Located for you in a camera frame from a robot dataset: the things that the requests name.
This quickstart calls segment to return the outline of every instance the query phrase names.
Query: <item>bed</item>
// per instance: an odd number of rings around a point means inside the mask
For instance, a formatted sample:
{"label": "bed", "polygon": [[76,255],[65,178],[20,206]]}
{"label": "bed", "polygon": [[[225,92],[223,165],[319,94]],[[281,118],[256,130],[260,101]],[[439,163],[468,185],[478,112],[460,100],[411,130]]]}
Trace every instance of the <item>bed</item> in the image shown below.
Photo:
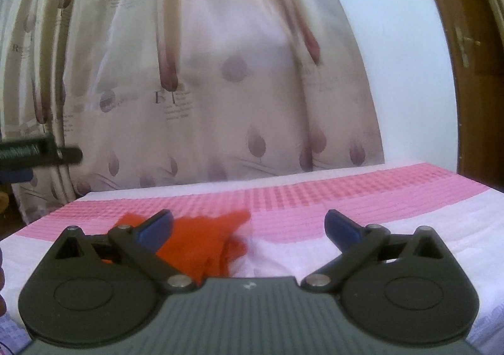
{"label": "bed", "polygon": [[125,213],[149,217],[168,208],[175,217],[249,209],[239,230],[249,252],[232,266],[237,277],[294,275],[298,280],[340,252],[324,235],[324,216],[336,208],[361,225],[395,233],[420,225],[440,234],[473,282],[480,311],[468,340],[485,355],[504,353],[504,195],[422,162],[250,181],[90,193],[0,242],[6,299],[21,322],[19,292],[51,243],[67,226],[103,233]]}

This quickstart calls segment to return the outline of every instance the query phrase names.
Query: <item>wooden door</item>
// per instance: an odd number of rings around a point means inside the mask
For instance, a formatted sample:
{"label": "wooden door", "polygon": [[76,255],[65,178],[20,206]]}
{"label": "wooden door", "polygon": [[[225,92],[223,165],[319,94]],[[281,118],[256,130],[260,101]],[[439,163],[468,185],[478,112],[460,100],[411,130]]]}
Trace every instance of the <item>wooden door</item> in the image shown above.
{"label": "wooden door", "polygon": [[504,49],[488,0],[436,0],[452,58],[458,172],[504,189]]}

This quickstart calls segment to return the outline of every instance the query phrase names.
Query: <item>orange cloth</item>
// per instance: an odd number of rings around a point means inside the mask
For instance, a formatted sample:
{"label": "orange cloth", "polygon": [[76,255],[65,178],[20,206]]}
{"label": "orange cloth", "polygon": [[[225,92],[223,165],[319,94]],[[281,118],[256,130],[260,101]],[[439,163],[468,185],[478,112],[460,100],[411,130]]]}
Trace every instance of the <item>orange cloth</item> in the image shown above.
{"label": "orange cloth", "polygon": [[[157,256],[198,284],[208,277],[229,277],[229,264],[247,252],[246,244],[233,234],[249,219],[248,211],[217,218],[178,218],[173,223],[171,237]],[[115,225],[138,226],[143,221],[142,216],[125,214]]]}

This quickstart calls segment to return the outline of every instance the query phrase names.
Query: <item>black mechanical device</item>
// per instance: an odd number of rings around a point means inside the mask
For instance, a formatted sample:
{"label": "black mechanical device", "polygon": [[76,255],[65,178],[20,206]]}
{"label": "black mechanical device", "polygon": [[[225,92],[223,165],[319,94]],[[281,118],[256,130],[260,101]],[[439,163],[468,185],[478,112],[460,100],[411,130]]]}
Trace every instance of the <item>black mechanical device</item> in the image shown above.
{"label": "black mechanical device", "polygon": [[[0,142],[4,180],[81,159],[52,136]],[[197,286],[155,255],[172,223],[163,210],[103,235],[67,227],[21,291],[34,340],[22,354],[478,354],[465,341],[478,295],[431,227],[391,234],[330,210],[326,235],[342,254],[301,285],[282,277]]]}

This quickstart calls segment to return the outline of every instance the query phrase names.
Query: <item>pink checkered pattern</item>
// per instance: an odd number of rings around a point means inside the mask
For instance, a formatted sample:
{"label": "pink checkered pattern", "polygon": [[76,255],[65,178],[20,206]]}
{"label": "pink checkered pattern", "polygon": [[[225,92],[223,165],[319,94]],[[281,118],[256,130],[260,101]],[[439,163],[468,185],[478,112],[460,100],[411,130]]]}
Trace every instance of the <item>pink checkered pattern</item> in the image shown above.
{"label": "pink checkered pattern", "polygon": [[86,234],[107,232],[125,213],[150,217],[170,209],[175,217],[252,213],[252,236],[274,243],[320,238],[324,216],[335,208],[361,225],[385,223],[435,211],[480,194],[488,187],[422,163],[397,169],[312,180],[293,185],[175,196],[73,202],[18,235],[54,241],[69,225]]}

